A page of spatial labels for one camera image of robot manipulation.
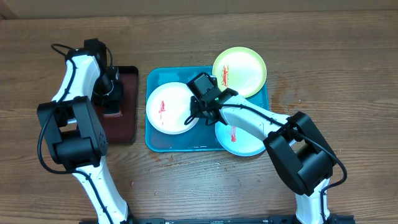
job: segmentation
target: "rectangular tray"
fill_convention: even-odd
[[[159,86],[170,82],[187,83],[201,72],[212,74],[212,66],[156,68],[147,78],[146,102],[150,94]],[[269,109],[266,84],[248,101],[265,109]],[[224,150],[219,144],[215,126],[206,126],[204,118],[189,131],[182,134],[164,134],[156,130],[145,120],[145,142],[155,152],[193,152]]]

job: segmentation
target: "black cable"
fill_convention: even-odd
[[[252,111],[252,112],[255,112],[256,114],[258,114],[259,116],[265,118],[266,120],[268,120],[269,122],[271,122],[271,123],[273,123],[273,124],[276,124],[276,125],[278,125],[278,126],[280,126],[280,127],[287,127],[286,124],[282,124],[282,123],[276,121],[275,119],[272,119],[272,118],[268,117],[267,115],[261,113],[260,111],[254,109],[254,108],[252,108],[252,107],[249,107],[249,106],[246,106],[246,105],[234,105],[234,104],[220,104],[220,105],[218,105],[217,107],[208,107],[208,108],[203,108],[203,107],[202,107],[202,108],[201,108],[202,111],[199,111],[199,112],[197,112],[196,114],[192,114],[191,116],[189,116],[189,117],[185,120],[184,124],[187,125],[187,124],[191,123],[191,122],[193,121],[194,117],[195,117],[198,113],[202,113],[202,112],[204,112],[204,111],[209,111],[209,110],[220,110],[220,109],[221,109],[222,107],[224,107],[224,106],[247,109],[247,110],[250,110],[250,111]],[[323,222],[326,223],[325,212],[324,212],[324,210],[323,210],[323,196],[324,196],[326,190],[328,190],[328,189],[330,189],[330,188],[332,188],[332,187],[339,186],[340,184],[342,184],[342,183],[344,183],[344,182],[346,181],[346,179],[347,179],[347,170],[346,170],[346,167],[344,166],[344,164],[343,164],[335,155],[333,155],[332,153],[330,153],[329,151],[327,151],[324,147],[322,147],[321,145],[319,145],[318,143],[316,143],[314,140],[309,139],[308,137],[304,136],[302,133],[300,133],[299,131],[297,131],[297,130],[295,130],[295,129],[293,129],[293,128],[289,128],[289,131],[293,131],[295,134],[299,135],[299,136],[300,136],[301,138],[303,138],[304,140],[306,140],[306,141],[308,141],[308,142],[310,142],[310,143],[316,145],[317,147],[319,147],[324,153],[328,154],[328,156],[330,156],[332,159],[334,159],[334,160],[336,161],[336,163],[340,166],[341,170],[343,171],[343,178],[342,178],[341,180],[339,180],[339,181],[337,181],[337,182],[335,182],[335,183],[333,183],[333,184],[327,185],[326,187],[322,188],[321,191],[320,191],[320,195],[321,195],[321,216],[322,216]]]
[[[109,52],[109,57],[111,58],[111,67],[113,67],[113,57],[112,57],[111,50],[108,47],[106,47],[106,50],[108,50],[108,52]]]
[[[62,51],[60,51],[59,49],[57,49],[56,47],[63,47],[63,48],[69,49],[69,50],[74,50],[73,48],[68,47],[68,46],[66,46],[66,45],[62,45],[62,44],[52,44],[52,45],[51,45],[51,48],[52,48],[54,51],[58,52],[60,55],[63,55],[64,57],[66,56],[66,54],[63,53]],[[63,93],[63,95],[61,96],[61,98],[57,101],[57,103],[55,104],[53,110],[49,113],[49,115],[47,116],[46,120],[44,121],[44,125],[43,125],[42,130],[41,130],[40,135],[39,135],[39,140],[37,141],[37,155],[38,155],[38,157],[39,157],[39,162],[40,162],[40,164],[42,165],[42,167],[43,167],[45,170],[49,171],[50,173],[53,173],[53,174],[72,174],[72,173],[75,173],[75,174],[84,175],[85,178],[86,178],[86,180],[88,180],[88,182],[90,183],[91,187],[93,188],[93,191],[94,191],[94,194],[95,194],[95,196],[96,196],[96,198],[97,198],[97,200],[98,200],[98,203],[101,205],[101,208],[102,208],[103,212],[105,213],[105,215],[107,216],[107,218],[108,218],[108,220],[109,220],[109,223],[110,223],[110,224],[113,224],[111,215],[109,214],[109,212],[108,212],[108,210],[106,209],[104,203],[102,202],[101,197],[100,197],[100,195],[99,195],[99,193],[98,193],[98,190],[97,190],[97,188],[95,187],[93,180],[91,179],[91,177],[90,177],[88,174],[86,174],[86,173],[84,173],[84,172],[82,172],[82,171],[79,171],[79,170],[73,170],[73,171],[53,170],[53,169],[51,169],[51,168],[44,162],[44,160],[43,160],[43,155],[42,155],[42,142],[43,142],[43,137],[44,137],[45,130],[47,129],[47,126],[49,125],[50,119],[51,119],[51,117],[54,115],[55,110],[57,109],[57,107],[60,105],[60,103],[61,103],[61,102],[67,97],[67,95],[69,94],[70,87],[72,86],[73,80],[74,80],[75,75],[76,75],[76,69],[77,69],[77,68],[76,68],[76,64],[75,64],[75,62],[72,60],[72,58],[69,59],[69,61],[71,61],[72,66],[73,66],[72,75],[71,75],[70,80],[69,80],[69,83],[68,83],[68,85],[67,85],[67,87],[66,87],[66,89],[65,89],[65,92]]]

